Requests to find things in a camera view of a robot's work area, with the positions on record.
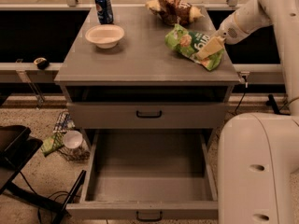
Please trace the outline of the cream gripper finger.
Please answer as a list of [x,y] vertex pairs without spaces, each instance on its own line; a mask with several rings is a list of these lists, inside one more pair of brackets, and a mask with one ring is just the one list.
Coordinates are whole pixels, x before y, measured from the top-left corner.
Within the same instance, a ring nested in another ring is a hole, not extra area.
[[199,60],[204,60],[208,56],[224,48],[225,39],[221,36],[213,36],[208,42],[196,53]]

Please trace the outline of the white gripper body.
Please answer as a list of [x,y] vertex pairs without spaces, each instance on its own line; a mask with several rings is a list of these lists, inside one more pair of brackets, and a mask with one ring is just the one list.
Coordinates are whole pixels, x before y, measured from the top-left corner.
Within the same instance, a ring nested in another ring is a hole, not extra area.
[[239,27],[236,22],[235,14],[232,13],[223,20],[214,36],[221,37],[228,45],[234,45],[244,40],[249,35]]

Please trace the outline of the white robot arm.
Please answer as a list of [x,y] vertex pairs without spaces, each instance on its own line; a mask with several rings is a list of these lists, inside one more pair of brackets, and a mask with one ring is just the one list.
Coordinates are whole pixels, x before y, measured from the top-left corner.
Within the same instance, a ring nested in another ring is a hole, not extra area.
[[249,0],[215,33],[236,44],[274,27],[290,114],[245,113],[218,146],[219,224],[293,224],[290,175],[299,168],[299,0]]

